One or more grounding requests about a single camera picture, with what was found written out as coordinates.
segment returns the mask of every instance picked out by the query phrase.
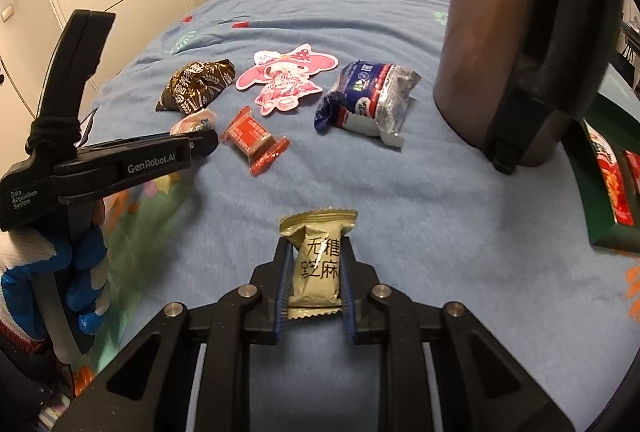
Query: green cartoon print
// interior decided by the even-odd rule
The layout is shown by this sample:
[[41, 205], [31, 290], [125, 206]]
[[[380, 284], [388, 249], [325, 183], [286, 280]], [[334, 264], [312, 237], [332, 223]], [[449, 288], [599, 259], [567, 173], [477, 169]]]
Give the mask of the green cartoon print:
[[175, 43], [174, 47], [172, 47], [168, 51], [165, 51], [165, 53], [169, 55], [175, 55], [177, 52], [180, 52], [185, 47], [187, 47], [187, 45], [195, 35], [196, 35], [195, 31], [189, 31], [186, 35], [181, 36], [178, 39], [178, 41]]
[[434, 19], [436, 22], [442, 24], [443, 26], [447, 25], [447, 20], [449, 19], [449, 13], [443, 13], [441, 11], [431, 11], [433, 13]]
[[105, 198], [102, 234], [108, 248], [111, 307], [94, 346], [75, 369], [86, 364], [97, 374], [115, 357], [140, 299], [171, 261], [172, 235], [180, 234], [194, 217], [193, 195], [191, 173], [184, 171]]

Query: gloved hand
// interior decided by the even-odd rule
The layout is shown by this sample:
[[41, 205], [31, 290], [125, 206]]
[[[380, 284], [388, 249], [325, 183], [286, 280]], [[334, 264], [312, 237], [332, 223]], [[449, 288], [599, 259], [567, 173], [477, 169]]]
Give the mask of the gloved hand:
[[66, 304], [79, 313], [81, 331], [93, 335], [110, 304], [103, 222], [104, 203], [98, 202], [91, 227], [73, 247], [33, 228], [0, 233], [0, 349], [32, 380], [51, 376], [55, 360], [31, 279], [73, 265], [76, 274]]

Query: gold snack wrapper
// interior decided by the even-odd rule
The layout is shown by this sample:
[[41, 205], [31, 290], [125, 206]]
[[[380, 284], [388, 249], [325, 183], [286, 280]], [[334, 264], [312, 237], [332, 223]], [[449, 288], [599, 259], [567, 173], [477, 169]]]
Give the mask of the gold snack wrapper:
[[289, 319], [340, 311], [340, 239], [357, 217], [355, 210], [326, 208], [280, 220], [280, 234], [298, 250]]

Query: red snack box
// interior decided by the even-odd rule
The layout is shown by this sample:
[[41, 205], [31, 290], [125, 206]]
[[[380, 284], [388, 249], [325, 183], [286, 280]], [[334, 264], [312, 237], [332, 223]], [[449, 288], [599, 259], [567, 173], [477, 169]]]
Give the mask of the red snack box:
[[636, 184], [636, 194], [640, 196], [640, 155], [629, 150], [625, 150], [626, 161], [631, 168], [631, 175], [634, 178]]
[[586, 122], [585, 125], [591, 139], [591, 145], [593, 145], [596, 151], [596, 157], [600, 171], [604, 177], [604, 183], [607, 186], [614, 219], [621, 224], [633, 226], [634, 218], [626, 198], [625, 184], [622, 179], [622, 170], [620, 170], [618, 159], [609, 142], [591, 125]]

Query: bed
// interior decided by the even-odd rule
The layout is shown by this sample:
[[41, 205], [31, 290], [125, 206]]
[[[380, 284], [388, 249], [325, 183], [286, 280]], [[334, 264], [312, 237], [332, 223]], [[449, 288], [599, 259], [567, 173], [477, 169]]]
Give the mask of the bed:
[[[291, 142], [262, 176], [221, 146], [191, 171], [107, 199], [113, 307], [92, 364], [103, 366], [164, 304], [211, 303], [247, 282], [271, 259], [282, 216], [340, 206], [359, 212], [351, 242], [381, 280], [422, 303], [465, 303], [577, 430], [591, 424], [640, 346], [630, 317], [638, 262], [589, 245], [562, 148], [538, 168], [503, 176], [441, 118], [432, 87], [448, 4], [213, 0], [104, 85], [90, 142], [167, 131], [180, 114], [154, 107], [172, 74], [194, 60], [230, 59], [239, 76], [259, 50], [308, 43], [339, 60], [314, 79], [325, 91], [358, 59], [422, 76], [401, 151], [337, 128], [316, 134], [316, 94], [290, 113], [257, 114]], [[620, 78], [610, 69], [604, 80]], [[244, 105], [257, 111], [257, 93], [225, 90], [210, 105], [216, 128]], [[376, 429], [379, 351], [350, 346], [339, 317], [296, 320], [276, 348], [252, 355], [253, 430]]]

